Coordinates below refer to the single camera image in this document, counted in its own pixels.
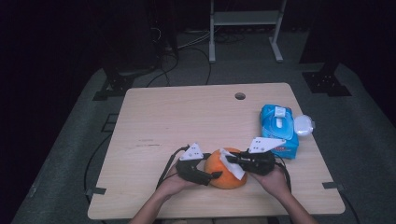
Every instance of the orange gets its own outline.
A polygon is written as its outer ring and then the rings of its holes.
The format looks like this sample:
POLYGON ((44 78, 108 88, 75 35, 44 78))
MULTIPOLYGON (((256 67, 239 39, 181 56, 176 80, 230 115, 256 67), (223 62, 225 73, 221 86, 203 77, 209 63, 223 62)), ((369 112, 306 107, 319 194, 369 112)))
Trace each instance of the orange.
MULTIPOLYGON (((239 149, 232 147, 225 147, 230 152, 240 152, 239 149)), ((212 155, 207 158, 204 165, 205 172, 212 174, 213 172, 222 171, 222 175, 218 179, 212 179, 210 184, 220 189, 236 189, 247 183, 248 174, 244 174, 241 180, 236 178, 233 173, 228 171, 227 167, 220 160, 219 149, 214 151, 212 155)))

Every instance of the person's arm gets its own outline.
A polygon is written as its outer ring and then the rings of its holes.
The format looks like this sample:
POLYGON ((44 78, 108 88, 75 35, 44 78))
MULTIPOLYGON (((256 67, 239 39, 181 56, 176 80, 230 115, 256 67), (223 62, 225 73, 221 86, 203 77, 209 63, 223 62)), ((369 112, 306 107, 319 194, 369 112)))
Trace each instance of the person's arm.
POLYGON ((275 166, 274 171, 268 175, 250 175, 259 181, 262 187, 282 204, 294 224, 318 223, 290 193, 285 175, 280 167, 275 166))
POLYGON ((168 199, 191 186, 197 186, 197 184, 180 178, 177 175, 175 165, 172 166, 165 180, 154 191, 136 215, 134 215, 129 224, 152 224, 160 212, 161 207, 168 199))

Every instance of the blue plastic packaging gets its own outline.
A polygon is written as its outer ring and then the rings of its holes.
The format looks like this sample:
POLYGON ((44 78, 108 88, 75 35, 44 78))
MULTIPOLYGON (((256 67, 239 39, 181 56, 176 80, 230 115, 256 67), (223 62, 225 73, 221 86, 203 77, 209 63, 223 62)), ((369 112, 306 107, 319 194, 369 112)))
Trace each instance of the blue plastic packaging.
POLYGON ((271 151, 281 158, 295 159, 299 139, 294 131, 294 122, 291 109, 280 105, 265 105, 260 115, 262 137, 285 139, 286 143, 271 151))

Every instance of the wooden tabletop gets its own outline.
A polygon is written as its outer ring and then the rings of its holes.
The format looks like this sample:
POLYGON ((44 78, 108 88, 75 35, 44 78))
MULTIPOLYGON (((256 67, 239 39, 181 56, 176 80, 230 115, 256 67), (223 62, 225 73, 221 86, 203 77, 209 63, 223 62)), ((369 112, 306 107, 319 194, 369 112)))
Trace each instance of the wooden tabletop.
MULTIPOLYGON (((106 193, 93 195, 88 216, 133 217, 155 190, 169 157, 187 144, 198 143, 209 153, 221 147, 246 150, 254 137, 261 136, 260 112, 267 104, 288 106, 294 117, 303 114, 287 83, 128 90, 96 185, 106 193), (238 100, 236 94, 246 98, 238 100)), ((285 162, 293 195, 310 214, 345 211, 337 189, 322 186, 332 177, 312 134, 300 138, 296 159, 285 162)), ((286 214, 249 177, 238 189, 185 189, 163 205, 158 218, 286 214)))

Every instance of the white shelf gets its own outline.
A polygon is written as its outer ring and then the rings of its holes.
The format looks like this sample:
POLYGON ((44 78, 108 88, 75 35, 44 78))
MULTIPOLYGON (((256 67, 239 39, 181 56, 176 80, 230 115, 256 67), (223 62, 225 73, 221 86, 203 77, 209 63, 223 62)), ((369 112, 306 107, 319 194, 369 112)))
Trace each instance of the white shelf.
POLYGON ((215 12, 213 19, 214 25, 276 24, 278 14, 278 10, 215 12))

